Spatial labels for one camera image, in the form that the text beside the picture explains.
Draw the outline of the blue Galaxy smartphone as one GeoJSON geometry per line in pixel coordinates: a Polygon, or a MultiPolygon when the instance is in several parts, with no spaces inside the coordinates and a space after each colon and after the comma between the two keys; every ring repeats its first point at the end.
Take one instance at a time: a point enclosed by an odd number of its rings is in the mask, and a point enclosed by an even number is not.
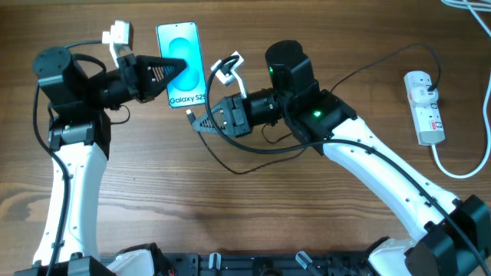
{"type": "Polygon", "coordinates": [[[206,81],[197,23],[162,24],[156,32],[161,57],[172,59],[177,66],[176,76],[166,86],[170,107],[203,104],[206,81]]]}

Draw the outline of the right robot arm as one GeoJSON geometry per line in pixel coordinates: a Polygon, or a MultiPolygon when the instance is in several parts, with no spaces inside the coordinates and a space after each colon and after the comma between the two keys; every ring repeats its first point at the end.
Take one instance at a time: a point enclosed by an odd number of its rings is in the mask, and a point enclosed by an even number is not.
{"type": "Polygon", "coordinates": [[[383,237],[363,251],[329,253],[315,264],[304,251],[295,262],[312,275],[468,275],[490,272],[490,210],[477,196],[461,200],[421,175],[385,146],[356,111],[320,88],[313,67],[295,40],[274,43],[265,53],[272,81],[254,93],[240,90],[189,115],[199,134],[215,133],[237,144],[258,125],[280,120],[297,139],[276,148],[280,161],[307,148],[344,167],[365,184],[400,220],[408,238],[383,237]]]}

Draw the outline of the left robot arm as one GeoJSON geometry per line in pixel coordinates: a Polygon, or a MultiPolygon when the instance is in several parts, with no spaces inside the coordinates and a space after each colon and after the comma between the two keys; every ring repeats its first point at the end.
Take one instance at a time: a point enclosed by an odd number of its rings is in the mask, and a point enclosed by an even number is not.
{"type": "Polygon", "coordinates": [[[33,63],[37,93],[50,100],[49,139],[41,147],[53,161],[48,217],[31,268],[22,275],[169,275],[175,271],[156,244],[123,250],[109,264],[97,249],[97,208],[109,160],[112,122],[107,110],[146,103],[186,69],[179,58],[127,54],[117,69],[67,47],[52,47],[33,63]]]}

